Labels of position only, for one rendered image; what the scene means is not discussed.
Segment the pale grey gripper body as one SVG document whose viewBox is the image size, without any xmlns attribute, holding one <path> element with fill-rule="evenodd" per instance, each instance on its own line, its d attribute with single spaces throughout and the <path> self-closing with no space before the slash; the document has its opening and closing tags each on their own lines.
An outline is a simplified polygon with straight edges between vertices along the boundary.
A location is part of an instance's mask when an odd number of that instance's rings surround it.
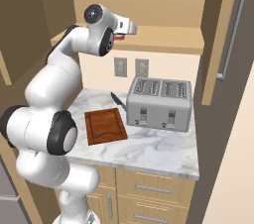
<svg viewBox="0 0 254 224">
<path fill-rule="evenodd" d="M 129 22 L 128 34 L 129 35 L 136 35 L 137 34 L 137 26 L 132 21 Z"/>
</svg>

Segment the brown wooden cutting board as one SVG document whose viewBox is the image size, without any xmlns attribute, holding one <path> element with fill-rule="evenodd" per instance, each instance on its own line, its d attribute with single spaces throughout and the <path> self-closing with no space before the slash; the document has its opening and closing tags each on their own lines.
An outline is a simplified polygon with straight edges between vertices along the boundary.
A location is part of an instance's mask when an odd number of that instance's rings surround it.
<svg viewBox="0 0 254 224">
<path fill-rule="evenodd" d="M 104 144 L 128 138 L 117 108 L 84 113 L 87 143 Z"/>
</svg>

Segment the wooden base cabinet door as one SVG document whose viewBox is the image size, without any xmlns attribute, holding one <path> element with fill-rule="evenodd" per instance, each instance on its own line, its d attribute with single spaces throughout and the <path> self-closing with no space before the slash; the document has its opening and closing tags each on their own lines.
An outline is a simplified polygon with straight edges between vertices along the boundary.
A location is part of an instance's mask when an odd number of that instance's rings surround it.
<svg viewBox="0 0 254 224">
<path fill-rule="evenodd" d="M 113 206 L 113 219 L 109 218 L 107 196 L 111 193 Z M 101 224 L 119 224 L 117 194 L 115 187 L 99 185 L 97 189 L 87 195 L 87 201 L 91 210 L 97 215 Z"/>
</svg>

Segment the black knife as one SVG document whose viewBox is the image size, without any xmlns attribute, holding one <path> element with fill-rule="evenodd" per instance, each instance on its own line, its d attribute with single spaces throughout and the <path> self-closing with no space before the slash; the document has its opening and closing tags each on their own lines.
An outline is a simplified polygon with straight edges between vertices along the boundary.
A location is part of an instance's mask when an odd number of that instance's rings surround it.
<svg viewBox="0 0 254 224">
<path fill-rule="evenodd" d="M 126 105 L 113 92 L 110 92 L 110 95 L 111 95 L 111 98 L 114 100 L 114 102 L 117 105 L 120 105 L 127 112 Z"/>
</svg>

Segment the silver four-slot toaster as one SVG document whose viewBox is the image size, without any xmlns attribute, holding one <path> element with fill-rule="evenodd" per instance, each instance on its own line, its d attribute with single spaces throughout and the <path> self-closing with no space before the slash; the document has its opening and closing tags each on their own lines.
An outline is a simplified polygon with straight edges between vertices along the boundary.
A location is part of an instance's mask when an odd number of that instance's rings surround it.
<svg viewBox="0 0 254 224">
<path fill-rule="evenodd" d="M 129 126 L 187 132 L 192 111 L 191 83 L 137 76 L 127 94 L 126 106 Z"/>
</svg>

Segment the wide wooden drawer front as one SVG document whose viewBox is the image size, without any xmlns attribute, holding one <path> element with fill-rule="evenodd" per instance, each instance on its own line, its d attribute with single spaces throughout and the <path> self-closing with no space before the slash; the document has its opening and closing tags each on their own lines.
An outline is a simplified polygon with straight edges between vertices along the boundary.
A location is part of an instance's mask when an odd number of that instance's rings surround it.
<svg viewBox="0 0 254 224">
<path fill-rule="evenodd" d="M 125 168 L 116 170 L 117 190 L 120 195 L 139 196 L 179 205 L 189 205 L 192 198 L 195 181 L 191 179 L 162 176 Z M 135 184 L 161 189 L 170 188 L 172 193 L 165 194 L 149 190 L 137 189 Z"/>
<path fill-rule="evenodd" d="M 134 218 L 134 213 L 157 219 L 167 219 L 169 224 L 186 224 L 189 210 L 171 204 L 156 203 L 132 197 L 118 197 L 119 224 L 160 224 Z"/>
</svg>

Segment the grey appliance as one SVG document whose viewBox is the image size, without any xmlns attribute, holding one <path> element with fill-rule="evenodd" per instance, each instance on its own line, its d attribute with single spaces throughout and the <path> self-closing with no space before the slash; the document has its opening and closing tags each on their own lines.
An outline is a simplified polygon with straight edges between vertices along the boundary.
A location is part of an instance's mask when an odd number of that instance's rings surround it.
<svg viewBox="0 0 254 224">
<path fill-rule="evenodd" d="M 0 224 L 27 224 L 19 195 L 12 186 L 0 158 Z"/>
</svg>

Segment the open wooden wall cabinet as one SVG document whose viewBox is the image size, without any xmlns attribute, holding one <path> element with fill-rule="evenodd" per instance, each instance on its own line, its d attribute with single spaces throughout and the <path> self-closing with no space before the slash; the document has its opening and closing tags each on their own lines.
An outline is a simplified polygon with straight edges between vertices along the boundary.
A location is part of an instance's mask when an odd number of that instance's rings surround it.
<svg viewBox="0 0 254 224">
<path fill-rule="evenodd" d="M 201 18 L 205 0 L 73 0 L 76 20 L 99 3 L 138 26 L 135 36 L 115 43 L 116 50 L 200 55 L 204 40 Z"/>
</svg>

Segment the grey wall outlet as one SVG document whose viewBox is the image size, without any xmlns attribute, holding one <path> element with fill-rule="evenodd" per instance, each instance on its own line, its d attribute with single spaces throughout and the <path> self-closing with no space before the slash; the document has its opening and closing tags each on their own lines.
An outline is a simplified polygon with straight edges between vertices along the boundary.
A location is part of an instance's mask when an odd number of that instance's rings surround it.
<svg viewBox="0 0 254 224">
<path fill-rule="evenodd" d="M 149 61 L 147 59 L 135 59 L 135 74 L 147 77 L 149 74 Z"/>
<path fill-rule="evenodd" d="M 127 58 L 126 57 L 116 57 L 114 59 L 114 73 L 119 77 L 127 76 Z"/>
</svg>

